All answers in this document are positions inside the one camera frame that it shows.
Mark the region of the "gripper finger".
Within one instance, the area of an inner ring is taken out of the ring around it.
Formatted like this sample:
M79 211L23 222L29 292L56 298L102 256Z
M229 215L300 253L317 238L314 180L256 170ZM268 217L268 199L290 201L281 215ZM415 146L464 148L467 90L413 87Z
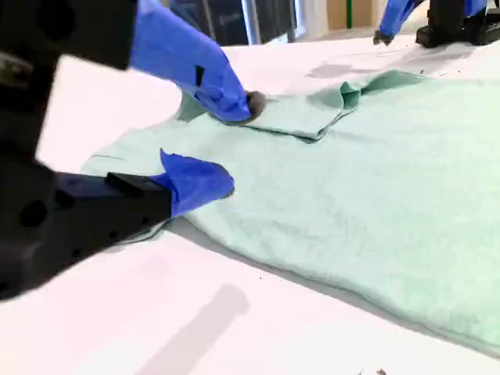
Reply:
M60 1L65 52L170 80L229 123L255 119L265 98L246 91L221 47L157 1Z
M220 164L165 152L159 158L162 172L155 176L57 176L56 265L73 265L234 192L234 179Z
M415 8L414 0L389 0L380 26L373 35L373 43L389 45Z

